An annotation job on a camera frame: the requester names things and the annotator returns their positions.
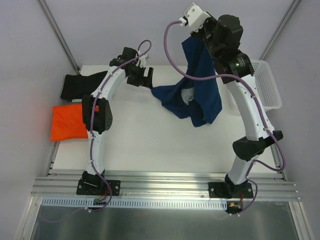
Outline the blue t shirt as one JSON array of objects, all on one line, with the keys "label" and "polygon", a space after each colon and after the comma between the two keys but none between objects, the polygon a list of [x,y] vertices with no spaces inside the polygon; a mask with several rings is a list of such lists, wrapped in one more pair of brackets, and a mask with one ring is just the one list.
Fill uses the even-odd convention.
[{"label": "blue t shirt", "polygon": [[[203,78],[215,74],[212,58],[200,39],[191,36],[181,45],[187,75]],[[154,87],[151,93],[178,118],[190,118],[196,128],[212,124],[223,109],[216,79],[198,81],[183,77],[174,85]]]}]

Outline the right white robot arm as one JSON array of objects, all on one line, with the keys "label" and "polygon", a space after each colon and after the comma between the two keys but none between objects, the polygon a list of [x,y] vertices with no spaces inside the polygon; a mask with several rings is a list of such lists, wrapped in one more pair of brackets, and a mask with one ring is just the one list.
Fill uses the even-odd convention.
[{"label": "right white robot arm", "polygon": [[235,160],[223,188],[224,193],[233,198],[247,183],[252,163],[269,146],[278,146],[283,133],[268,121],[256,89],[252,62],[239,49],[243,34],[239,18],[225,14],[215,19],[198,7],[190,10],[186,18],[189,27],[207,47],[214,68],[233,96],[244,124],[245,137],[232,144]]}]

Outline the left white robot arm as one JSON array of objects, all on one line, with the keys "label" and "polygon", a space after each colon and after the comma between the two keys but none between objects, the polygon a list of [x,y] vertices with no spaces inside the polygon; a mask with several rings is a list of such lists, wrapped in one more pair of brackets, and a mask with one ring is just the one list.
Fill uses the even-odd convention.
[{"label": "left white robot arm", "polygon": [[113,123],[110,100],[121,83],[126,81],[136,87],[152,88],[153,68],[146,71],[147,52],[125,47],[112,59],[105,77],[96,90],[82,97],[82,120],[87,130],[89,157],[85,171],[92,176],[105,171],[107,131]]}]

